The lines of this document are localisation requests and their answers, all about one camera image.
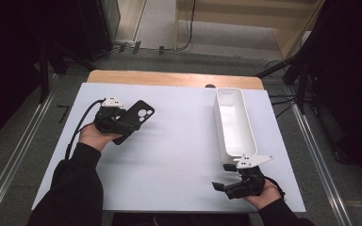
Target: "white table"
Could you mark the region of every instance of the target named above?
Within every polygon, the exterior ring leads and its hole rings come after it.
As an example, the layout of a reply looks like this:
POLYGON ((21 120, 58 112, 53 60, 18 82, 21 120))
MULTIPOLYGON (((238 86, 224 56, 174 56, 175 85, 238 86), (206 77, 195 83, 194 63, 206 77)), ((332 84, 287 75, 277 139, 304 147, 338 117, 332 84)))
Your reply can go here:
MULTIPOLYGON (((213 104, 215 89, 118 84, 83 84, 44 175, 34 206, 48 191, 53 171, 87 107, 98 99, 116 96, 129 108, 137 100, 156 113, 121 146, 110 143, 97 171, 105 190, 104 209, 121 212, 254 212, 244 200, 229 201, 211 182, 239 181, 222 168, 213 104)), ((274 156, 260 166, 287 193, 294 212, 304 204, 288 154, 264 90, 244 90, 247 112, 258 154, 274 156)), ((85 123, 93 120, 98 106, 85 123)))

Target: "gray floor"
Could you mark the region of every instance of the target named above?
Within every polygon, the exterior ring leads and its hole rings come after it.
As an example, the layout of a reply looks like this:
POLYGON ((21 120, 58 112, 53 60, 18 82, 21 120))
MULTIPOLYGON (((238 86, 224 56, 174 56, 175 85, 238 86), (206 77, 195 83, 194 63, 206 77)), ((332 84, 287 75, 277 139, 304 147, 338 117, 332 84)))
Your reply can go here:
MULTIPOLYGON (((154 4, 158 4, 158 2, 160 1, 150 0, 147 10, 154 4)), ((152 14, 154 13, 145 12, 145 22, 148 21, 148 15, 152 16, 152 14)), ((155 36, 152 39, 156 39, 156 42, 143 35, 144 32, 147 33, 147 24, 142 22, 139 40, 142 40, 142 43, 151 45, 146 47, 153 48, 155 46, 157 48, 159 45, 164 45, 155 36)), ((172 40, 166 35, 160 37, 167 37, 168 40, 172 40)), ((223 45, 221 40, 214 40, 214 42, 220 47, 212 48, 212 46, 204 47, 204 45, 201 45, 197 48, 199 43, 194 42, 192 50, 197 52, 166 53, 163 56, 148 50, 141 50, 136 55, 132 55, 131 50, 126 50, 121 54, 113 52, 103 56, 94 64, 99 69, 109 70, 252 75, 263 71, 265 67, 270 67, 274 63, 268 65, 271 60, 280 59, 279 53, 277 56, 276 49, 273 49, 273 43, 264 44, 264 46, 270 46, 268 48, 272 49, 270 53, 267 53, 266 51, 260 51, 261 44, 253 45, 251 52, 244 50, 233 52, 233 48, 224 50, 221 47, 223 45), (249 54, 241 56, 241 53, 246 54, 246 52, 249 52, 249 54)), ((4 199, 0 203, 0 225, 25 225, 31 213, 30 208, 35 199, 36 191, 65 123, 65 121, 59 123, 63 117, 64 109, 58 107, 58 105, 71 106, 73 104, 77 91, 81 83, 86 81, 88 74, 89 72, 79 65, 70 63, 70 70, 67 75, 60 76, 57 92, 52 103, 47 109, 36 135, 33 137, 25 158, 17 170, 4 199)), ((263 79, 265 89, 269 94, 286 94, 285 86, 281 81, 283 74, 284 71, 281 70, 263 79)), ((38 107, 38 98, 39 90, 37 89, 2 129, 0 133, 0 174, 38 107)), ((287 106, 288 104, 276 105, 274 114, 278 114, 287 106)), ((352 222, 354 225, 362 225, 362 169, 357 165, 338 163, 334 157, 332 143, 324 132, 321 121, 309 109, 306 110, 306 113, 314 137, 318 141, 321 153, 347 206, 352 222)), ((310 218, 317 225, 337 225, 336 217, 324 191, 321 179, 291 109, 278 118, 278 124, 307 209, 306 213, 298 214, 298 216, 310 218)), ((103 219, 104 225, 110 225, 111 213, 105 212, 103 219)), ((254 225, 262 225, 258 215, 253 215, 253 220, 254 225)))

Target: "black sleeve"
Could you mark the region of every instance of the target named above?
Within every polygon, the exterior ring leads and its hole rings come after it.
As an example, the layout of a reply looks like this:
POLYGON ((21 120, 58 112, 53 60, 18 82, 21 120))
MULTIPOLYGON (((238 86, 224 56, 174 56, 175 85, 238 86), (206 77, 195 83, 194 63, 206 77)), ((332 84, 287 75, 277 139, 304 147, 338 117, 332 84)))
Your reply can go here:
POLYGON ((297 218, 283 199, 272 202, 259 210, 258 213, 263 219, 265 226, 314 226, 314 224, 306 218, 297 218))
POLYGON ((96 149, 77 143, 73 157, 58 163, 51 188, 27 225, 101 225, 104 191, 95 169, 100 157, 96 149))

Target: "person's left hand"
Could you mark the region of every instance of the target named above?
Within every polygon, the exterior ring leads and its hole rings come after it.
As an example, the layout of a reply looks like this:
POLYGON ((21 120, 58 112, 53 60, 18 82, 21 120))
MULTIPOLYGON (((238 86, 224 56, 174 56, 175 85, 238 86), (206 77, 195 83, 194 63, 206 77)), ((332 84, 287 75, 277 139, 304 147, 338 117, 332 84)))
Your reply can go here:
POLYGON ((121 135, 102 134, 96 129, 95 124, 92 123, 81 130, 78 142, 90 145, 101 152, 111 140, 118 137, 121 137, 121 135))

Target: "white plastic container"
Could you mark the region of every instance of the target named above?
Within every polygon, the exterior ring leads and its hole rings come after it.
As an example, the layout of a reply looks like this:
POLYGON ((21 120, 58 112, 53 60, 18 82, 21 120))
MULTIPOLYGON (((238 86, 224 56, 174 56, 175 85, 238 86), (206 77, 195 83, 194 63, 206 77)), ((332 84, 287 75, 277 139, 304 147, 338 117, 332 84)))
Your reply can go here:
POLYGON ((240 89, 217 89, 214 115, 223 165, 252 168, 272 160, 272 156, 257 155, 255 137, 240 89))

